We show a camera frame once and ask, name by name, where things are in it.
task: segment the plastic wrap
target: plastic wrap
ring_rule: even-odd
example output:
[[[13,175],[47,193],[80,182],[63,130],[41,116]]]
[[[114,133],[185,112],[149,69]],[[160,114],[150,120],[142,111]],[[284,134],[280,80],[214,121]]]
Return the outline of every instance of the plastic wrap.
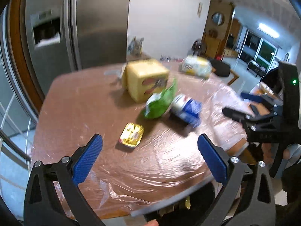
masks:
[[[216,145],[228,150],[246,134],[241,124],[226,118],[222,108],[249,112],[247,103],[214,74],[208,80],[177,72],[170,62],[170,80],[178,79],[178,92],[202,102],[202,123],[189,129],[166,113],[156,120],[141,116],[145,104],[136,104],[116,82],[105,75],[122,65],[104,66],[57,78],[44,101],[32,147],[32,164],[58,162],[71,156],[95,134],[103,137],[103,150],[86,181],[82,194],[98,216],[130,212],[170,198],[210,175],[197,148],[198,136],[206,133]],[[118,143],[127,123],[144,127],[141,143],[129,149]],[[62,205],[72,216],[59,184]]]

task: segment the refrigerator door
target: refrigerator door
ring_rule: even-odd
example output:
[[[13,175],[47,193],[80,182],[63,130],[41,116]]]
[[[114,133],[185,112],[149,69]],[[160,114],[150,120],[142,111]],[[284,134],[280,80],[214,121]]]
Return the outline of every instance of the refrigerator door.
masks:
[[[71,0],[26,0],[28,49],[43,93],[59,75],[75,70],[70,41]]]
[[[78,68],[126,62],[128,7],[129,0],[72,0]]]

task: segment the white package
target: white package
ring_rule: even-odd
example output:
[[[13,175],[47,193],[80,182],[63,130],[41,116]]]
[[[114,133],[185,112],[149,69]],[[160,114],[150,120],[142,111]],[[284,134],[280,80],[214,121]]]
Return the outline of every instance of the white package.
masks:
[[[180,71],[189,75],[209,78],[212,66],[210,61],[205,58],[187,56],[180,65]]]

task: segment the round mirror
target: round mirror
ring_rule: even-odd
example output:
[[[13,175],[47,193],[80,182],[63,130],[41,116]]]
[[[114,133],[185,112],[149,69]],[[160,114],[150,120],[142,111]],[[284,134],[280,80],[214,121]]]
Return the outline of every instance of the round mirror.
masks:
[[[215,25],[222,25],[225,22],[225,16],[222,13],[215,13],[212,15],[212,22]]]

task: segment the yellow box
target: yellow box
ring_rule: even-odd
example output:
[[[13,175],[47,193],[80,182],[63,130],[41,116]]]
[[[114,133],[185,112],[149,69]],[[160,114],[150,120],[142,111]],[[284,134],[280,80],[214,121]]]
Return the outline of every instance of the yellow box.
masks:
[[[136,103],[146,102],[166,88],[169,70],[157,60],[129,62],[126,67],[127,90]]]

